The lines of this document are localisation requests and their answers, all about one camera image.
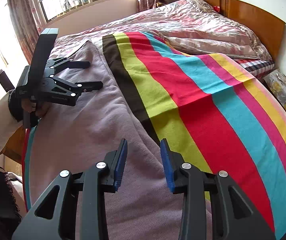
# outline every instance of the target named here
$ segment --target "black cuff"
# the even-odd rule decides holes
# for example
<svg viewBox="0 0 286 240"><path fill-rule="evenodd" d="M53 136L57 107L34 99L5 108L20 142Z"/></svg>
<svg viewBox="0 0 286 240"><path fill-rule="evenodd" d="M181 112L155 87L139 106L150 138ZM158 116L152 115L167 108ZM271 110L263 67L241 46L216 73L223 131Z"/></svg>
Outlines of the black cuff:
<svg viewBox="0 0 286 240"><path fill-rule="evenodd" d="M21 99L16 98L16 91L12 90L8 100L9 110L14 119L18 122L23 120L23 109L21 107Z"/></svg>

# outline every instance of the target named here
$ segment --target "bed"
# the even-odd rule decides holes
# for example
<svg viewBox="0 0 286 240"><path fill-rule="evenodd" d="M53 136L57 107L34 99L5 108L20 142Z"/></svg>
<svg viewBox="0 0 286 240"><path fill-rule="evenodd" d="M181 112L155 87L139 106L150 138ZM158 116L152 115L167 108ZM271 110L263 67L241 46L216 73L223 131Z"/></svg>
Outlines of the bed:
<svg viewBox="0 0 286 240"><path fill-rule="evenodd" d="M75 107L53 105L27 133L28 208L61 170L84 171L126 138L122 187L106 195L110 238L177 239L182 196L166 187L159 143L167 138L202 171L226 170L276 238L284 236L286 113L253 70L232 60L273 61L281 22L274 19L278 45L269 39L263 44L263 37L210 4L181 0L57 39L51 58L91 62L89 69L67 69L59 77L101 80L104 87L82 94ZM219 4L222 12L233 8L228 4ZM206 206L211 239L208 201Z"/></svg>

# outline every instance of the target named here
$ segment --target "black stripe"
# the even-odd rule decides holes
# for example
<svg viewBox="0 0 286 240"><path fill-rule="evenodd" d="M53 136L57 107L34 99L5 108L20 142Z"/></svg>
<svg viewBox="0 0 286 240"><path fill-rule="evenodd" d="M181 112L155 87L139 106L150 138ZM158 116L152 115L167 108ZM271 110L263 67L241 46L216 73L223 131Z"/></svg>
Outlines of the black stripe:
<svg viewBox="0 0 286 240"><path fill-rule="evenodd" d="M245 70L247 70L248 72L252 72L256 70L256 68L253 68L252 66L250 66L250 67L246 67Z"/></svg>
<svg viewBox="0 0 286 240"><path fill-rule="evenodd" d="M156 135L154 127L147 111L144 107L143 101L135 87L133 80L129 73L124 68L121 54L116 43L114 35L110 34L102 38L104 57L110 67L114 78L123 93L126 102L128 103L134 116L141 122L148 135L160 145L160 141Z"/></svg>

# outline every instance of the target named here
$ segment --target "wooden headboard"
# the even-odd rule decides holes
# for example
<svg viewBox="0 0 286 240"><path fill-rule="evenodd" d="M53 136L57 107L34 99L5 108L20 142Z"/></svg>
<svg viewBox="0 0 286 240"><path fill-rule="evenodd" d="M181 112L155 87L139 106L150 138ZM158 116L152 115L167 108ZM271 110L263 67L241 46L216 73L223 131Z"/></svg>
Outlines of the wooden headboard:
<svg viewBox="0 0 286 240"><path fill-rule="evenodd" d="M269 51L273 60L278 55L285 22L263 9L240 0L204 0L219 6L220 14L250 28Z"/></svg>

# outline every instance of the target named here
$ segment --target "metal screw cap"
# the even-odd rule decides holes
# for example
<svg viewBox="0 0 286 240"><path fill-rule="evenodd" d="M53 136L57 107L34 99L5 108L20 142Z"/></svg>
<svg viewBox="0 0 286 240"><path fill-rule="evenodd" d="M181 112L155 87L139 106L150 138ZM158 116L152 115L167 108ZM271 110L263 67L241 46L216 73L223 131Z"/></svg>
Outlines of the metal screw cap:
<svg viewBox="0 0 286 240"><path fill-rule="evenodd" d="M192 165L190 165L189 163L183 163L182 164L182 168L185 170L189 170L192 167Z"/></svg>
<svg viewBox="0 0 286 240"><path fill-rule="evenodd" d="M63 170L63 171L61 171L60 172L60 176L62 177L62 178L65 178L65 177L67 177L68 175L69 175L69 171L67 171L67 170Z"/></svg>
<svg viewBox="0 0 286 240"><path fill-rule="evenodd" d="M97 167L98 169L105 168L105 166L106 166L106 163L105 163L105 162L99 162L99 163L96 164L96 167Z"/></svg>
<svg viewBox="0 0 286 240"><path fill-rule="evenodd" d="M226 171L219 171L218 173L221 177L225 178L228 176L228 173Z"/></svg>

